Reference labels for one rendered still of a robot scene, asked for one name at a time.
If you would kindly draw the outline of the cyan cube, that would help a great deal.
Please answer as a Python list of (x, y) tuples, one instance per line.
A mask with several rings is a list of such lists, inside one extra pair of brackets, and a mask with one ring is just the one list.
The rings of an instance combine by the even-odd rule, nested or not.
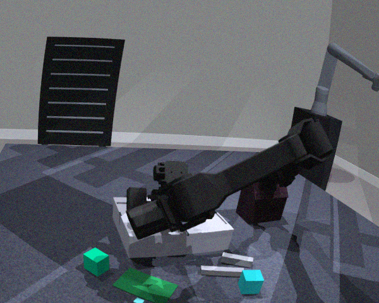
[(260, 270), (242, 270), (238, 282), (241, 294), (259, 294), (263, 281)]

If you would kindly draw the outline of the green cube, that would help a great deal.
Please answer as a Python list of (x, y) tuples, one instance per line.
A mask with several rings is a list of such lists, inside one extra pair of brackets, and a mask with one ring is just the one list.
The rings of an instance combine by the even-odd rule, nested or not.
[(96, 247), (83, 254), (84, 268), (96, 276), (109, 270), (109, 255)]

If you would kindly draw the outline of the dark green flat rectangle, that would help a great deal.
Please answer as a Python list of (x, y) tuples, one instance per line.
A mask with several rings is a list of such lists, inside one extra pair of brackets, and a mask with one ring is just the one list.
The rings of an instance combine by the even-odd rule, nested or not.
[(112, 285), (153, 303), (166, 303), (178, 285), (129, 268)]

